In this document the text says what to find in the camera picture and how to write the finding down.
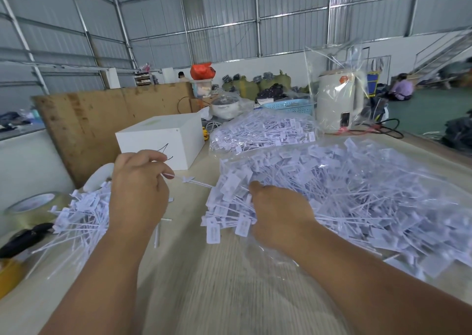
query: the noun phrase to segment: blue plastic basket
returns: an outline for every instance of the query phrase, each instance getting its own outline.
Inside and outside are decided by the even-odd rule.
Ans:
[[[272,103],[265,103],[262,107],[290,113],[311,114],[313,111],[313,104],[306,99],[274,101]]]

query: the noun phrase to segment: red bag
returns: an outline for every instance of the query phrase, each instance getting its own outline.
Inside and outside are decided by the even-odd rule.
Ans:
[[[216,71],[210,66],[211,62],[194,64],[190,69],[190,75],[194,80],[213,79]]]

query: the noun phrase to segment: woman sitting on floor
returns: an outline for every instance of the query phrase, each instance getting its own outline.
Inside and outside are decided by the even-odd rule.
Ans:
[[[386,94],[389,100],[410,100],[413,95],[413,83],[406,79],[406,73],[400,73],[392,89]]]

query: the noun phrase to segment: purple shirt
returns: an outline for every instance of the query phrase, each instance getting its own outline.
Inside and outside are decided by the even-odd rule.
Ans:
[[[395,94],[398,100],[404,100],[405,97],[413,94],[413,83],[407,79],[396,82],[390,93]]]

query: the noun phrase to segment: packing tape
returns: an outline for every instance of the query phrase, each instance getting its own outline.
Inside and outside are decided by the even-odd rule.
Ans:
[[[71,197],[60,192],[48,192],[28,197],[8,207],[4,216],[12,218],[18,229],[33,228],[40,223],[52,222],[56,215],[49,212],[53,206],[58,210],[67,207]]]

